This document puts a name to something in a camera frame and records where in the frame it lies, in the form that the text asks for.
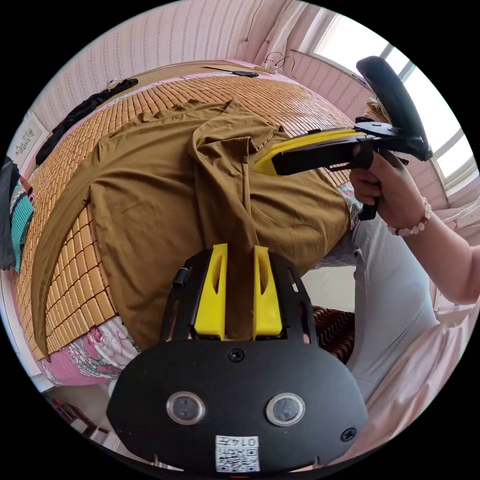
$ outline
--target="hand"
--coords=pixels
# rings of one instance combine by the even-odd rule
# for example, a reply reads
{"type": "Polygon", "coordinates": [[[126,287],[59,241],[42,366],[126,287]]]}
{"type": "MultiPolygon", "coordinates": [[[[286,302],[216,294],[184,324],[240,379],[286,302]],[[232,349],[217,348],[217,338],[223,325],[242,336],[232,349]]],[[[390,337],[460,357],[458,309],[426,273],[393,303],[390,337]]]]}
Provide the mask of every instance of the hand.
{"type": "MultiPolygon", "coordinates": [[[[359,147],[355,147],[354,155],[358,151],[359,147]]],[[[370,169],[354,168],[350,181],[359,202],[373,205],[374,197],[380,197],[377,212],[389,227],[411,229],[422,221],[425,205],[419,189],[391,152],[374,152],[370,169]]]]}

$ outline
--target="picture frame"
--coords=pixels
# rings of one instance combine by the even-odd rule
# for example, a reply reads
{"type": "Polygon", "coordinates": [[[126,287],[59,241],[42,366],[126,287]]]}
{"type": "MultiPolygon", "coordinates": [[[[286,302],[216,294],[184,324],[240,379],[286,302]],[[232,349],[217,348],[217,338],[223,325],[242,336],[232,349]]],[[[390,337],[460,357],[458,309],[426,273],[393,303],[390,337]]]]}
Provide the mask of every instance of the picture frame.
{"type": "Polygon", "coordinates": [[[28,173],[32,156],[48,136],[49,132],[37,116],[33,112],[27,113],[7,150],[7,155],[17,165],[21,175],[28,173]]]}

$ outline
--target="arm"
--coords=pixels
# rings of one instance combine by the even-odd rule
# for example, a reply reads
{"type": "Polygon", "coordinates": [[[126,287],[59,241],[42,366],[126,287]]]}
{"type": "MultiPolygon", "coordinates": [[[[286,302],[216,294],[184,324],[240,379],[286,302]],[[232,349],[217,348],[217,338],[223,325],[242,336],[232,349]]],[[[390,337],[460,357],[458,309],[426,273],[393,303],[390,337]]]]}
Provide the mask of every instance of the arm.
{"type": "Polygon", "coordinates": [[[436,215],[405,243],[440,292],[453,303],[474,304],[480,297],[480,245],[470,245],[436,215]]]}
{"type": "MultiPolygon", "coordinates": [[[[370,170],[352,170],[356,198],[372,205],[394,229],[411,229],[424,217],[424,200],[414,180],[390,152],[373,156],[370,170]]],[[[480,297],[480,245],[471,247],[432,215],[425,230],[403,238],[410,251],[445,297],[456,304],[474,304],[480,297]]]]}

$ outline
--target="pink sleeve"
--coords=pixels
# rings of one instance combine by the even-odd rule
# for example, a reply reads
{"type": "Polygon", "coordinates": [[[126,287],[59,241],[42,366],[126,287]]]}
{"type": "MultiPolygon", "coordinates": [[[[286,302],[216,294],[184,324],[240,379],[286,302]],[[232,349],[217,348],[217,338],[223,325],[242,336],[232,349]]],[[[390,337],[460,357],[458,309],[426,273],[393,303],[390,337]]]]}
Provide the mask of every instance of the pink sleeve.
{"type": "Polygon", "coordinates": [[[479,310],[480,298],[467,315],[436,325],[410,345],[368,401],[369,420],[358,439],[332,464],[380,447],[429,406],[460,361],[479,310]]]}

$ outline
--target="cable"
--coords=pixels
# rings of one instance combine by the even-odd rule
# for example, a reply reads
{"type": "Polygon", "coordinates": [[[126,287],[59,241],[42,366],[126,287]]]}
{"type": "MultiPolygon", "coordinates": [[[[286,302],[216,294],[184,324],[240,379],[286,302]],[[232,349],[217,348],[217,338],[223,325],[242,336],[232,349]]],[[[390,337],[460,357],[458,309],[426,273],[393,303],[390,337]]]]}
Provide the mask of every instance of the cable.
{"type": "Polygon", "coordinates": [[[255,15],[260,10],[260,7],[262,6],[263,2],[264,2],[264,0],[260,0],[260,3],[258,4],[258,7],[255,10],[255,13],[253,14],[253,17],[251,18],[250,28],[248,29],[248,33],[246,34],[246,39],[245,39],[246,42],[249,41],[250,32],[252,31],[252,27],[254,25],[255,15]]]}
{"type": "Polygon", "coordinates": [[[294,75],[294,68],[295,68],[295,59],[291,56],[291,55],[287,55],[287,56],[284,56],[283,58],[281,58],[276,64],[275,66],[278,67],[279,69],[283,68],[283,66],[285,65],[285,62],[287,61],[287,59],[292,59],[293,60],[293,64],[291,66],[291,70],[290,70],[290,75],[296,80],[297,77],[294,75]]]}
{"type": "Polygon", "coordinates": [[[275,64],[275,66],[278,67],[279,69],[281,69],[281,68],[285,65],[285,58],[286,58],[286,57],[281,58],[281,59],[275,64]]]}
{"type": "Polygon", "coordinates": [[[279,54],[279,55],[281,55],[282,57],[285,58],[285,55],[284,55],[281,51],[271,51],[271,52],[265,57],[264,62],[267,63],[267,60],[269,59],[269,56],[270,56],[270,55],[273,55],[273,54],[279,54]]]}
{"type": "Polygon", "coordinates": [[[291,55],[288,55],[288,56],[285,57],[285,60],[288,59],[288,58],[291,58],[293,60],[293,64],[292,64],[291,69],[290,69],[290,75],[296,80],[297,77],[294,75],[295,59],[291,55]]]}

